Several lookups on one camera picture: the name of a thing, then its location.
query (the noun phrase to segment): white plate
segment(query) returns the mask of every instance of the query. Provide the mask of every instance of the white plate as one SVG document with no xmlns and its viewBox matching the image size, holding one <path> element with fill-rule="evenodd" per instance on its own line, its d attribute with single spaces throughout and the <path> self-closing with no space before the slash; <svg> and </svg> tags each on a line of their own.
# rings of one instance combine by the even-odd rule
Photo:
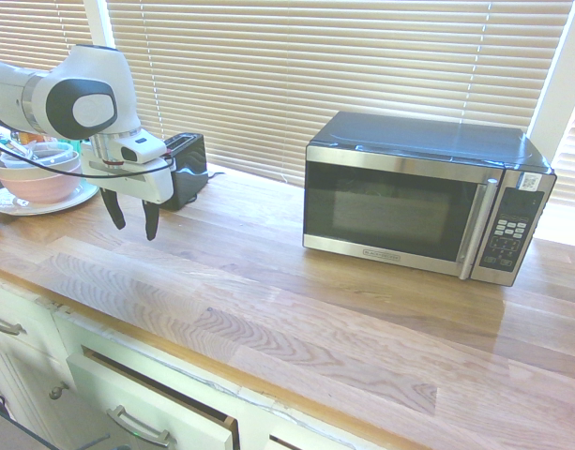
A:
<svg viewBox="0 0 575 450">
<path fill-rule="evenodd" d="M 98 189 L 99 187 L 81 180 L 81 184 L 74 189 L 69 197 L 62 202 L 52 204 L 27 202 L 19 199 L 14 194 L 10 194 L 7 189 L 2 189 L 0 190 L 0 213 L 10 214 L 11 216 L 35 216 L 54 213 L 86 202 L 96 195 Z"/>
</svg>

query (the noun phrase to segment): microwave label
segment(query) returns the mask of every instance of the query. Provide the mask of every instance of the microwave label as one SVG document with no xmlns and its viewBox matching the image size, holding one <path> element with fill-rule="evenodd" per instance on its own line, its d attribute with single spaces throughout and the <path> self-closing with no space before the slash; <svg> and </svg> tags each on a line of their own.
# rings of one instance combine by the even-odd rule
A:
<svg viewBox="0 0 575 450">
<path fill-rule="evenodd" d="M 540 181 L 541 181 L 540 173 L 523 172 L 521 178 L 519 179 L 519 190 L 528 190 L 530 192 L 535 192 L 539 187 Z"/>
<path fill-rule="evenodd" d="M 363 250 L 362 254 L 364 256 L 371 256 L 373 258 L 381 258 L 383 260 L 390 260 L 390 261 L 399 261 L 400 255 L 395 255 L 393 253 L 385 253 L 384 251 L 377 251 L 377 250 Z"/>
</svg>

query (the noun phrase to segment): stacked bowls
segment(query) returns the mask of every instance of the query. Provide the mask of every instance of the stacked bowls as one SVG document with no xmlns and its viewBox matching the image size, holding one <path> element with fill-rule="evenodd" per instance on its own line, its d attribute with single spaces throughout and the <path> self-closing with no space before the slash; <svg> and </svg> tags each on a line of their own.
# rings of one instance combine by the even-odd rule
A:
<svg viewBox="0 0 575 450">
<path fill-rule="evenodd" d="M 38 143 L 34 161 L 62 172 L 81 173 L 79 154 L 64 142 Z M 7 154 L 0 157 L 0 182 L 10 193 L 28 202 L 59 203 L 81 183 L 78 176 L 46 171 Z"/>
</svg>

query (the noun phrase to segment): wooden countertop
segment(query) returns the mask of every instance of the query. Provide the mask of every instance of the wooden countertop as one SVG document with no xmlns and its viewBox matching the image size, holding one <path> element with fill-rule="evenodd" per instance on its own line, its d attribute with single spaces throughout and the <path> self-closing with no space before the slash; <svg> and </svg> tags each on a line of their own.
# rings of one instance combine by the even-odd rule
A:
<svg viewBox="0 0 575 450">
<path fill-rule="evenodd" d="M 376 443 L 575 449 L 575 247 L 503 288 L 304 249 L 302 203 L 229 172 L 152 242 L 130 198 L 2 217 L 0 276 Z"/>
</svg>

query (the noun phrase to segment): white cabinet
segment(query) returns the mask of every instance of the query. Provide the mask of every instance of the white cabinet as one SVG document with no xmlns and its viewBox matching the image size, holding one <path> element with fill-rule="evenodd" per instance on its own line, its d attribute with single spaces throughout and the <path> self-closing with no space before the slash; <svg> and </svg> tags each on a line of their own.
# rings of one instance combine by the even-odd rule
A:
<svg viewBox="0 0 575 450">
<path fill-rule="evenodd" d="M 124 407 L 135 433 L 168 431 L 178 450 L 380 448 L 79 314 L 54 317 L 77 392 L 101 411 Z"/>
<path fill-rule="evenodd" d="M 61 450 L 380 450 L 1 280 L 0 393 Z"/>
<path fill-rule="evenodd" d="M 52 313 L 47 305 L 35 303 L 37 295 L 5 288 L 0 283 L 0 394 L 12 416 L 62 450 L 74 450 L 108 433 L 105 417 L 70 390 L 64 389 L 57 400 L 50 398 L 56 386 L 71 384 Z"/>
<path fill-rule="evenodd" d="M 80 395 L 143 443 L 176 450 L 234 450 L 230 429 L 184 396 L 93 352 L 68 359 Z"/>
</svg>

